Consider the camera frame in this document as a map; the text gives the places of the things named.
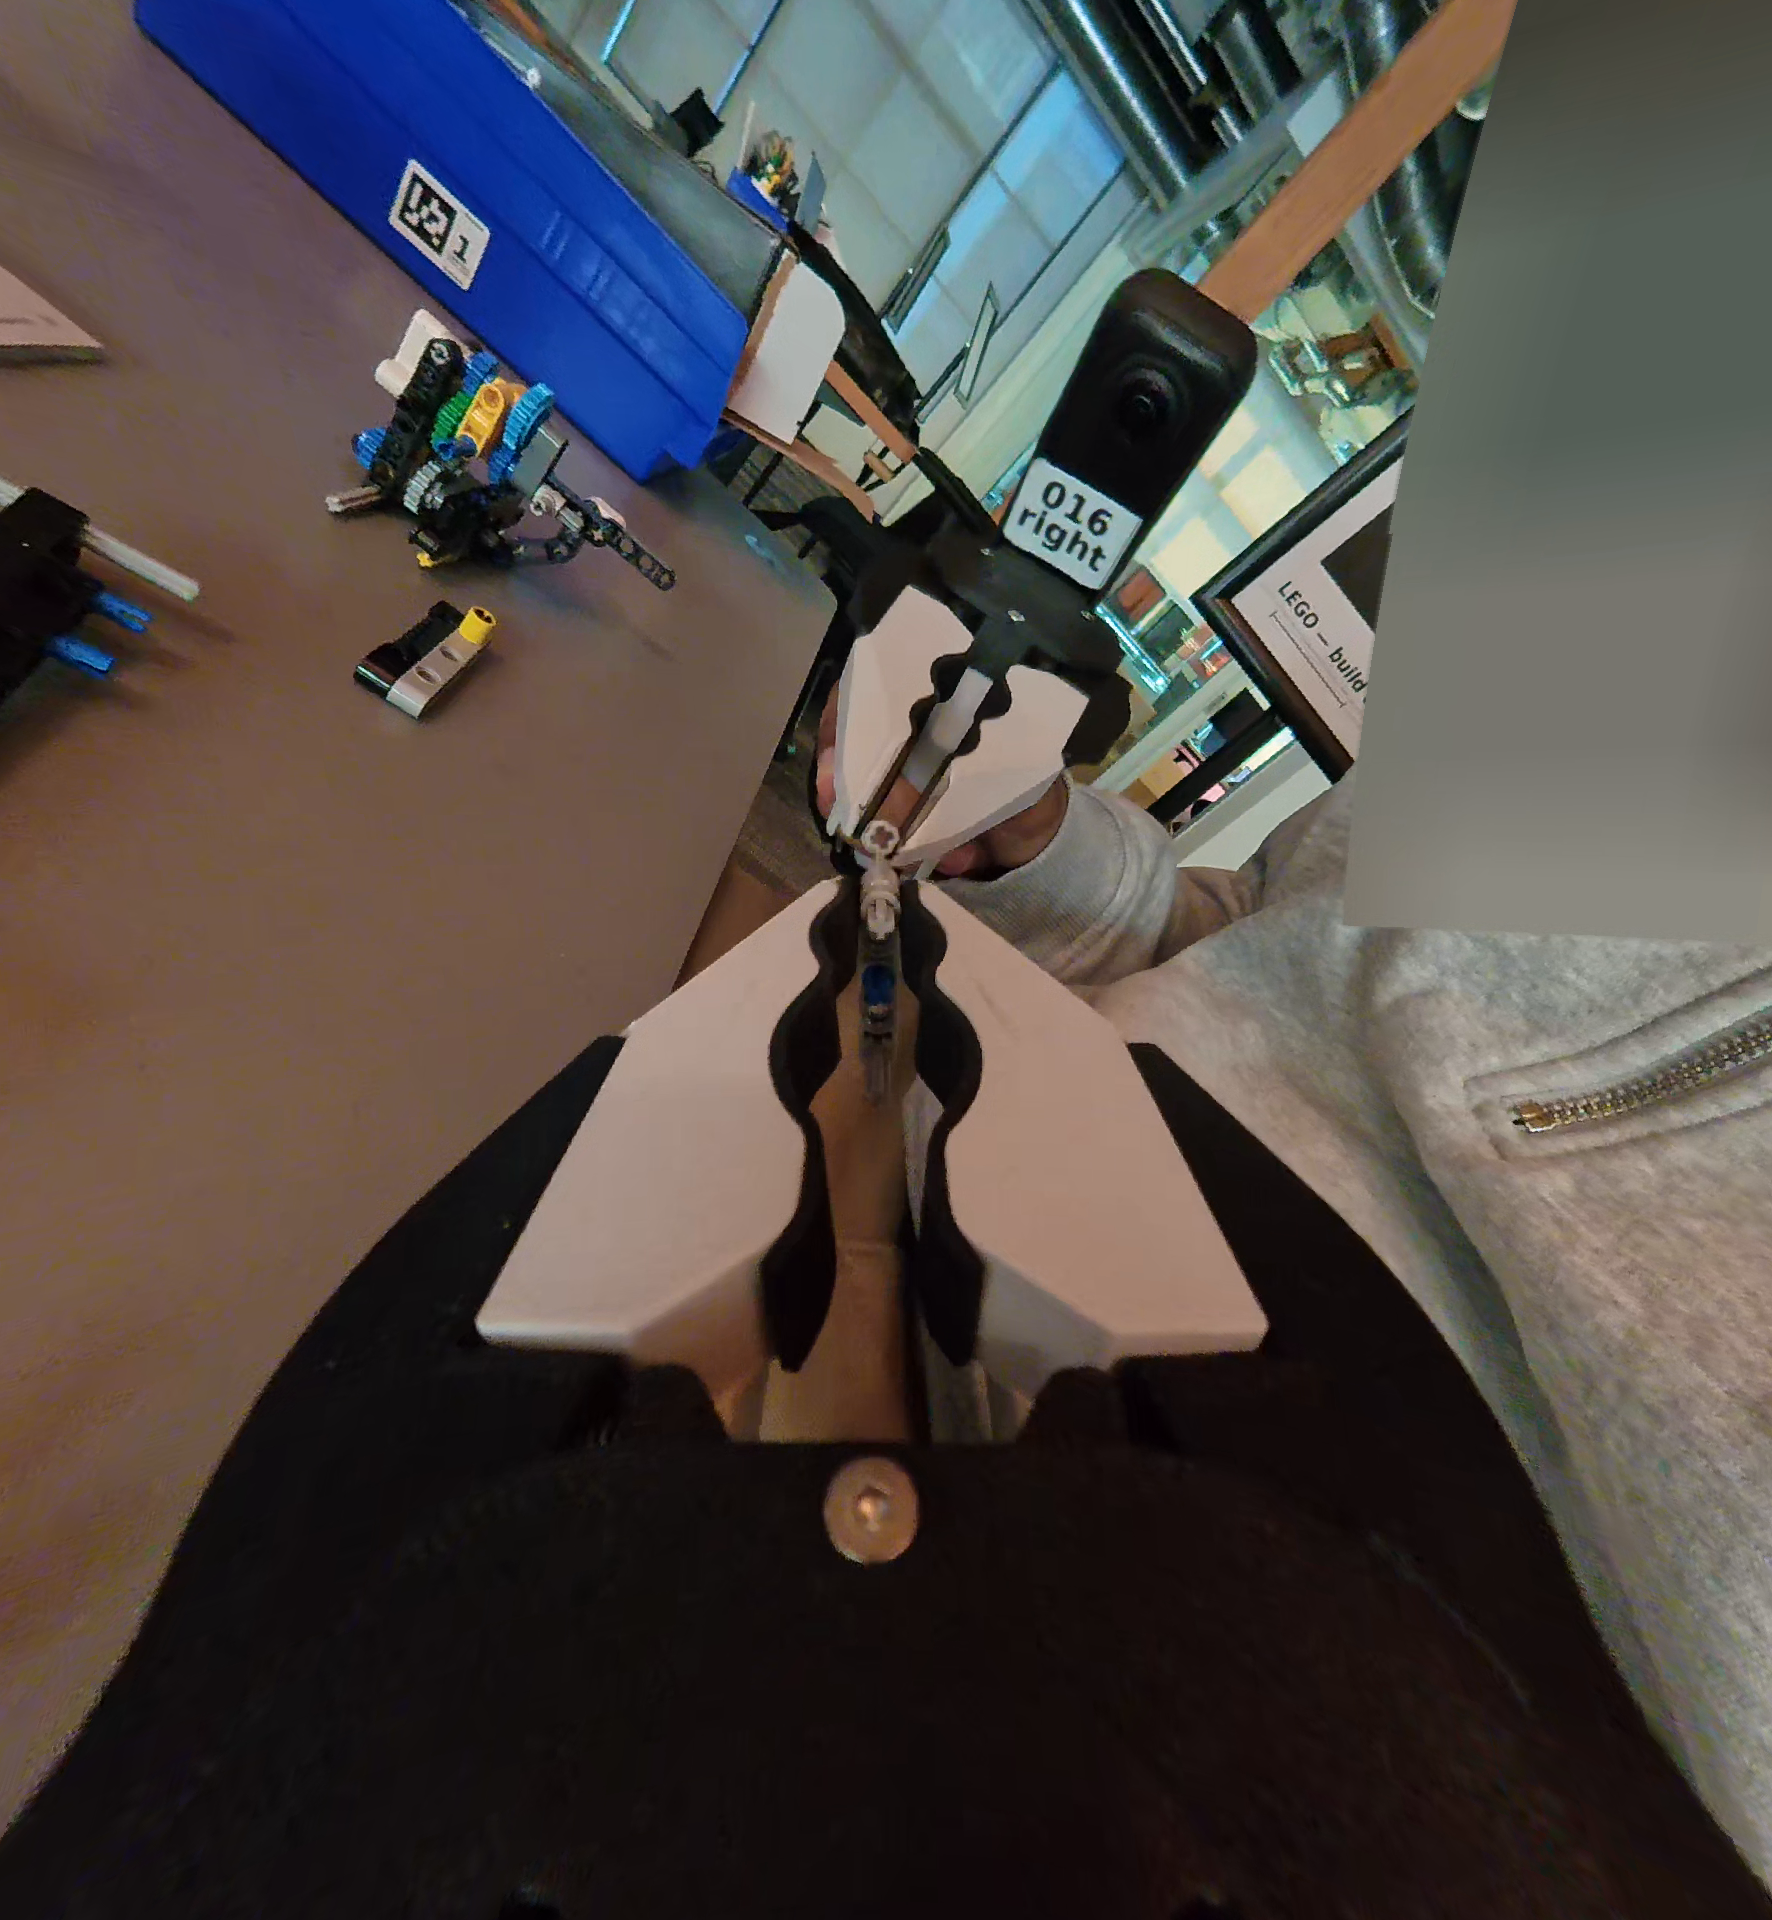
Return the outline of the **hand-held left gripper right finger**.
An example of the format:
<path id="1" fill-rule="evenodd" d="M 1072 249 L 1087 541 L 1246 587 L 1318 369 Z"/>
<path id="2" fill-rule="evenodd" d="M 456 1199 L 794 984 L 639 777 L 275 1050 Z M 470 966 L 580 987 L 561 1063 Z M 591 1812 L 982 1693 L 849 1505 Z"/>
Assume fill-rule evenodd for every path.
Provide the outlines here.
<path id="1" fill-rule="evenodd" d="M 907 990 L 932 1356 L 1031 1403 L 1065 1373 L 1258 1351 L 1267 1311 L 1115 1026 L 935 885 L 907 891 Z"/>

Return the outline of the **person's right hand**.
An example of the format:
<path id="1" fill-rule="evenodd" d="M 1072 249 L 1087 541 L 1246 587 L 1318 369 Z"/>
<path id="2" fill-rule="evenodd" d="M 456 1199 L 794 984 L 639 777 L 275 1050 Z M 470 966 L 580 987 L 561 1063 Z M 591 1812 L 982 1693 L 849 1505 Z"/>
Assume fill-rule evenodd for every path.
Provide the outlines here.
<path id="1" fill-rule="evenodd" d="M 992 884 L 1039 859 L 1067 828 L 1072 781 L 1061 772 L 1031 805 L 945 852 L 933 869 L 943 884 Z"/>

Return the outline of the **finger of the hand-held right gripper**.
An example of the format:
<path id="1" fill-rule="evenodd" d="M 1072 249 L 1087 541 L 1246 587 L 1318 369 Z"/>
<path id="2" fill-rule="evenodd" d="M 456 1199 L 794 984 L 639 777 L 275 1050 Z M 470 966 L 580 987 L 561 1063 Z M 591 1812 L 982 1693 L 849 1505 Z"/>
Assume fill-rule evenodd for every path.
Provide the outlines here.
<path id="1" fill-rule="evenodd" d="M 970 819 L 970 783 L 950 768 L 980 708 L 970 639 L 955 611 L 916 587 L 898 592 L 880 621 L 856 639 L 837 686 L 827 841 L 860 841 L 898 781 L 918 796 L 903 841 L 980 835 Z"/>
<path id="2" fill-rule="evenodd" d="M 1065 777 L 1067 740 L 1088 697 L 1067 680 L 1015 664 L 995 681 L 967 668 L 916 735 L 901 779 L 921 803 L 898 828 L 898 871 L 937 862 L 1036 805 Z"/>

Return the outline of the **black lego frame blue pins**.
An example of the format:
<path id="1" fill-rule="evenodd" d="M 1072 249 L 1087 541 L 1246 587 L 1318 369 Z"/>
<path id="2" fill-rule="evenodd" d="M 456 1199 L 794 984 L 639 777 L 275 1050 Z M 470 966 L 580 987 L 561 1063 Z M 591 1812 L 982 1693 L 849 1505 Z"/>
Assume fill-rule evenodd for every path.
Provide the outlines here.
<path id="1" fill-rule="evenodd" d="M 0 710 L 47 662 L 111 677 L 116 658 L 91 637 L 92 619 L 135 637 L 150 631 L 150 608 L 113 592 L 86 566 L 91 555 L 183 603 L 200 596 L 192 575 L 115 538 L 58 496 L 0 475 Z"/>

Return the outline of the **white cardboard box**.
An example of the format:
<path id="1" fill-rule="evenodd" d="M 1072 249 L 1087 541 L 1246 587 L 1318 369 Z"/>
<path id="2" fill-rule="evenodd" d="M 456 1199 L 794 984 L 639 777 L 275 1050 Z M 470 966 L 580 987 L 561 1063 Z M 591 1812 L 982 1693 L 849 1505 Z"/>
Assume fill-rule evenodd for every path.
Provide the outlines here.
<path id="1" fill-rule="evenodd" d="M 845 311 L 836 288 L 804 264 L 798 253 L 783 246 L 718 425 L 771 447 L 875 519 L 875 496 L 829 452 L 803 436 L 803 421 L 816 410 L 819 389 L 829 386 L 875 444 L 883 444 L 903 465 L 918 459 L 916 441 L 839 361 L 844 332 Z"/>

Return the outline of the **black framed paper sign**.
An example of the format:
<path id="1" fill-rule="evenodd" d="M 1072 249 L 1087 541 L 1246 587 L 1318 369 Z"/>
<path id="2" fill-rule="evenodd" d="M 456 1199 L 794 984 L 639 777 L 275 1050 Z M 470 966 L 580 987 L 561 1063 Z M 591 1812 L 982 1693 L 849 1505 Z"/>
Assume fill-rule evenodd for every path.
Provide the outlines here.
<path id="1" fill-rule="evenodd" d="M 1331 783 L 1363 736 L 1409 429 L 1409 416 L 1395 419 L 1193 598 Z"/>

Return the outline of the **colourful lego gear assembly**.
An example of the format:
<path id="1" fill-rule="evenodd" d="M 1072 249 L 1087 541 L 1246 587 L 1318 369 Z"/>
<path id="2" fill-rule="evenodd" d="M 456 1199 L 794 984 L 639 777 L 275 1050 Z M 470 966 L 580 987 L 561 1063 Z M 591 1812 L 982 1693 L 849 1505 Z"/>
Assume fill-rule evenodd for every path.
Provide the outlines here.
<path id="1" fill-rule="evenodd" d="M 400 515 L 425 568 L 565 565 L 593 548 L 677 587 L 614 505 L 565 484 L 571 436 L 549 386 L 520 379 L 425 305 L 374 378 L 394 410 L 352 438 L 359 482 L 325 497 L 332 515 Z"/>

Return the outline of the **small grey lego axle assembly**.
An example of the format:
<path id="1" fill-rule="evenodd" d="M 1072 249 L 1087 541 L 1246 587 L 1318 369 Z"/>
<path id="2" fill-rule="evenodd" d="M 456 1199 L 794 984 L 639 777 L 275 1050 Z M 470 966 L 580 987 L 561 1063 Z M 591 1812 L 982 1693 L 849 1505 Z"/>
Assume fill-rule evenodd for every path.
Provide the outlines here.
<path id="1" fill-rule="evenodd" d="M 898 1093 L 911 1015 L 903 981 L 898 828 L 875 818 L 860 835 L 857 1040 L 861 1087 L 884 1109 Z"/>

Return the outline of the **black white yellow lego piece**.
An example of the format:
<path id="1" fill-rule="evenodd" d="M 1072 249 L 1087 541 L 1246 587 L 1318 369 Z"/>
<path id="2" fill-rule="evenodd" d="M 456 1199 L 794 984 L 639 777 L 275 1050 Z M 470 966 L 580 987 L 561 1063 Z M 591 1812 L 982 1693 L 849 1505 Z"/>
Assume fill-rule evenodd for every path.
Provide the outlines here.
<path id="1" fill-rule="evenodd" d="M 438 599 L 403 634 L 366 652 L 352 680 L 422 723 L 487 658 L 497 626 L 487 605 Z"/>

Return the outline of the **metal ventilation duct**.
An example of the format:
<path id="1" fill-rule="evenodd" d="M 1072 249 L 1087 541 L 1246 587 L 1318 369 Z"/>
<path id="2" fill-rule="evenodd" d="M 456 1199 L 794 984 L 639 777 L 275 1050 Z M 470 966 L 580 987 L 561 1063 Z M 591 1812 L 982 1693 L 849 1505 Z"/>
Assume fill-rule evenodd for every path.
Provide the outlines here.
<path id="1" fill-rule="evenodd" d="M 1034 2 L 1152 211 L 1147 260 L 1198 280 L 1441 9 L 1430 2 Z M 1436 316 L 1481 126 L 1455 103 L 1330 246 L 1403 325 Z"/>

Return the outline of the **blue plastic bin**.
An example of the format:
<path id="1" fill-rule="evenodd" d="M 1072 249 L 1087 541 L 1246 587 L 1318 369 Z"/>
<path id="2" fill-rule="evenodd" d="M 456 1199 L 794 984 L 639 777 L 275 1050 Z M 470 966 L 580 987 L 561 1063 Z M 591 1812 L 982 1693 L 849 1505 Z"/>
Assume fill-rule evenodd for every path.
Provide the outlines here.
<path id="1" fill-rule="evenodd" d="M 747 318 L 443 2 L 141 2 L 140 30 L 633 479 L 700 466 Z"/>

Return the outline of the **person's light grey sweatshirt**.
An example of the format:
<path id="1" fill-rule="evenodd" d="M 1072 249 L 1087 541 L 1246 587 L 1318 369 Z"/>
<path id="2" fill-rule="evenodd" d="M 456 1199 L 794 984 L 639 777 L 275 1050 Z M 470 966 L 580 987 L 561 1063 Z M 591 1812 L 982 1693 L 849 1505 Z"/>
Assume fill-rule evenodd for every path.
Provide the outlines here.
<path id="1" fill-rule="evenodd" d="M 1348 1018 L 1161 1047 L 1446 1334 L 1772 1894 L 1772 948 L 1348 925 Z"/>

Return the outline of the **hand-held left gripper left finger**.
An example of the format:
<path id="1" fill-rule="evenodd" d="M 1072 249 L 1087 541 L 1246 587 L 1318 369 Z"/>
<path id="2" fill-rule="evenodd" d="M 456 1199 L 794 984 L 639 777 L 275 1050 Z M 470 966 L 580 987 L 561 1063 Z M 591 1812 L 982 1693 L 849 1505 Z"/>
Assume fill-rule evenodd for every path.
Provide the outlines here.
<path id="1" fill-rule="evenodd" d="M 622 1037 L 478 1309 L 497 1346 L 675 1364 L 735 1438 L 800 1364 L 837 1253 L 813 1111 L 841 1060 L 845 889 L 827 879 Z"/>

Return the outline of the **person's right forearm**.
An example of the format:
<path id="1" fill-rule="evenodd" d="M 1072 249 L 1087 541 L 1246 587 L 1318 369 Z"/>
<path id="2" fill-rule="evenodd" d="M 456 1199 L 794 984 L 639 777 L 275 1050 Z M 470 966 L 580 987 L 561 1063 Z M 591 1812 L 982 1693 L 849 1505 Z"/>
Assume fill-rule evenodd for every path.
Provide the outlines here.
<path id="1" fill-rule="evenodd" d="M 1363 936 L 1343 924 L 1353 779 L 1293 812 L 1237 869 L 1186 867 L 1147 812 L 1062 783 L 1027 860 L 952 894 L 1132 1043 L 1226 1050 L 1231 1037 L 1348 1018 Z"/>

